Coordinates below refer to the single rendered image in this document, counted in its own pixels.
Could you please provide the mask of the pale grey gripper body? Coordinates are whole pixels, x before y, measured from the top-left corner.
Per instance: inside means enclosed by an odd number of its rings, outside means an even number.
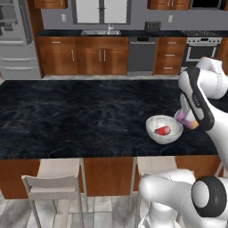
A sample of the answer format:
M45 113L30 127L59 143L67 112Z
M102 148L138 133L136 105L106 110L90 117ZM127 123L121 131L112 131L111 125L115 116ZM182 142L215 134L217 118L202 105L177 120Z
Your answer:
M185 119L191 119L191 108L184 94L181 94L180 96L180 103L182 107L183 117Z

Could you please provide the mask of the white bowl with ice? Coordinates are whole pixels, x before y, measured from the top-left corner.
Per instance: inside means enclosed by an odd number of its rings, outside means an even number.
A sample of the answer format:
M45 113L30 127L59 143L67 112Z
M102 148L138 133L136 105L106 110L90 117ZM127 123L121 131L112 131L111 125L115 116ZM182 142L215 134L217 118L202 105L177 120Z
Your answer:
M170 133L162 135L156 133L158 128L168 126ZM159 144L168 144L176 141L183 133L183 125L173 117L165 115L155 115L146 120L146 130L149 137Z

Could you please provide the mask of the grey fridge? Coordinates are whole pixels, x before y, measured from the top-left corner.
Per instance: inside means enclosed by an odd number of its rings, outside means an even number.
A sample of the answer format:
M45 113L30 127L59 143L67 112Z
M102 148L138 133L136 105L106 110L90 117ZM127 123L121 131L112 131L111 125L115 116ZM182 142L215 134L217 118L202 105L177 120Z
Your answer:
M26 0L0 0L0 74L4 80L41 78Z

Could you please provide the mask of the purple and orange soda can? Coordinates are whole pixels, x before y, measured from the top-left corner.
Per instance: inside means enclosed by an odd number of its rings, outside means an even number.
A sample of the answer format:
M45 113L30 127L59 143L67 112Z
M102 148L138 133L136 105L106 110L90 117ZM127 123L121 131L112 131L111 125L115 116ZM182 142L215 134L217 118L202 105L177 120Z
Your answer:
M175 113L174 118L178 122L180 122L183 126L189 128L191 130L194 130L195 128L197 128L199 126L199 123L195 119L191 110L189 110L188 112L184 112L183 110L179 109Z

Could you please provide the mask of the red soda can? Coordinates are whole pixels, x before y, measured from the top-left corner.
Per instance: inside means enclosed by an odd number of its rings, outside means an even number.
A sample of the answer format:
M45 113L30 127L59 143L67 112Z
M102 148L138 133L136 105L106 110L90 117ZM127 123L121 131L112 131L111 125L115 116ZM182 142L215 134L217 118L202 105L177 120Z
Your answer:
M154 133L159 135L168 135L171 133L171 128L169 126L161 126L159 128L156 128L154 130Z

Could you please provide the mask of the wooden drawer stack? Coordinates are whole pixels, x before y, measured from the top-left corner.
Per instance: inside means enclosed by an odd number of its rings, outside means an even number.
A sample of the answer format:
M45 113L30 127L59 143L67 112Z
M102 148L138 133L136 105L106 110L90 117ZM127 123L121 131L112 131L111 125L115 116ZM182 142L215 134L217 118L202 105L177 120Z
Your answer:
M185 44L185 37L158 37L153 74L178 75L182 65Z

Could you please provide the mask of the steel oven with hob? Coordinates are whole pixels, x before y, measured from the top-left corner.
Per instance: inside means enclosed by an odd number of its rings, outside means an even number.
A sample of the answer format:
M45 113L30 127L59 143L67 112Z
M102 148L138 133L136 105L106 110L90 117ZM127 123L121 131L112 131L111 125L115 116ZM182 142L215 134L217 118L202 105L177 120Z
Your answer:
M184 30L187 36L183 53L182 67L194 67L202 57L215 58L227 31Z

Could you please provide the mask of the grey dishwasher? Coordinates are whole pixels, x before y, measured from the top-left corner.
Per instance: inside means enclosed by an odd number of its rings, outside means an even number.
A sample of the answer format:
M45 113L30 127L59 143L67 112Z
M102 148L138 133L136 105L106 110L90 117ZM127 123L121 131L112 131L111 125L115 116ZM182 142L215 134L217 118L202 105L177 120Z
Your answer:
M152 72L156 37L130 37L128 47L128 70Z

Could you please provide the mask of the narrow wooden base cupboard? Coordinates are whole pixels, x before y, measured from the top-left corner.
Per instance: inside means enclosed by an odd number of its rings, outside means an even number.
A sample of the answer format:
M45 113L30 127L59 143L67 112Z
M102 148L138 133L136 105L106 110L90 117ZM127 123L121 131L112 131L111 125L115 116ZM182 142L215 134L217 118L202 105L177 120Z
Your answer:
M228 37L223 37L219 46L217 58L222 61L224 73L228 75Z

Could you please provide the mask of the dark toaster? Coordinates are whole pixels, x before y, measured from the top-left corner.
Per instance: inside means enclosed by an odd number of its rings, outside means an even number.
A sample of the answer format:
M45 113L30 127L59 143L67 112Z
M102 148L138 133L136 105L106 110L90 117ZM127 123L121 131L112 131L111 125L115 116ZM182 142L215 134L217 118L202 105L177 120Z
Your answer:
M144 24L144 30L147 32L160 31L161 22L160 21L146 21Z

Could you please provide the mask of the black microwave oven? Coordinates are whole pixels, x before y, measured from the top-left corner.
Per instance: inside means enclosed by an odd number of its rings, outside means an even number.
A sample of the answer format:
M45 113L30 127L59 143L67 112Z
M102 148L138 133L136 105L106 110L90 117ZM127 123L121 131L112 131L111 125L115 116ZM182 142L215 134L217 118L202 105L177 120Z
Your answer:
M191 10L223 10L228 0L191 0Z

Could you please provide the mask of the wooden base cupboard run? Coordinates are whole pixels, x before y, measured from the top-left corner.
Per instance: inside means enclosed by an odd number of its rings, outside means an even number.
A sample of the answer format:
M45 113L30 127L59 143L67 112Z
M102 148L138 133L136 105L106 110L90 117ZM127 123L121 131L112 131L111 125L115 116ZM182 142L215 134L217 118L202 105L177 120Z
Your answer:
M125 75L127 37L38 37L46 75Z

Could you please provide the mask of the steel sink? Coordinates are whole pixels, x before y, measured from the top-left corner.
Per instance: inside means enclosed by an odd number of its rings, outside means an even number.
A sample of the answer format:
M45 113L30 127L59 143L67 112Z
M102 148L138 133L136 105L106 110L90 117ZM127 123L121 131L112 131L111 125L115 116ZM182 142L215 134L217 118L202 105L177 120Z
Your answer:
M120 30L83 30L81 36L121 36Z

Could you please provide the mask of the wooden wall cupboard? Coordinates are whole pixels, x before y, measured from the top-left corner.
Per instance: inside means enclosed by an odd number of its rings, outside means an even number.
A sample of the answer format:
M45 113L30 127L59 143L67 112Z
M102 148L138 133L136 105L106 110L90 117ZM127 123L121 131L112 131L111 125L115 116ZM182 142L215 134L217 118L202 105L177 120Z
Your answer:
M68 0L34 0L38 9L67 9Z
M149 10L177 10L187 11L190 7L190 0L148 0Z

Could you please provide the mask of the window with grey frame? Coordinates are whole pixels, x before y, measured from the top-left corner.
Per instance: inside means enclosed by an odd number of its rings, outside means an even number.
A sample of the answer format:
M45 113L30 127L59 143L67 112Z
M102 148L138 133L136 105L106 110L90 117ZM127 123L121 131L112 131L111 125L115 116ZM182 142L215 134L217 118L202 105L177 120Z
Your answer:
M131 0L71 0L77 24L129 24Z

